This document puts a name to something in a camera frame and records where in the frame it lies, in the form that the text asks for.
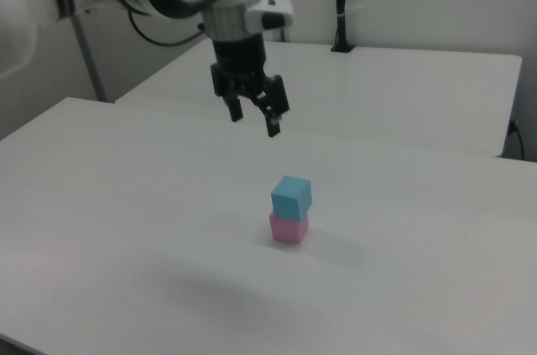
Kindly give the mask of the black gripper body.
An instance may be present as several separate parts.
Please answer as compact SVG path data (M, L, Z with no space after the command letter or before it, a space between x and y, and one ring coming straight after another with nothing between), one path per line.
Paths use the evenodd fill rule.
M211 66L215 94L225 100L239 96L257 98L264 90L267 76L264 40L261 34L244 39L212 42L216 63Z

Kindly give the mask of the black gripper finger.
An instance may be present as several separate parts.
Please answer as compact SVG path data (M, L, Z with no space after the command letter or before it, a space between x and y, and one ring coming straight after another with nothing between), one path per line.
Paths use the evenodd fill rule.
M230 118L233 122L238 122L243 118L242 106L238 95L227 94L224 96L224 102L227 105Z
M263 77L255 82L253 103L260 109L270 138L280 133L279 122L289 110L289 102L281 76Z

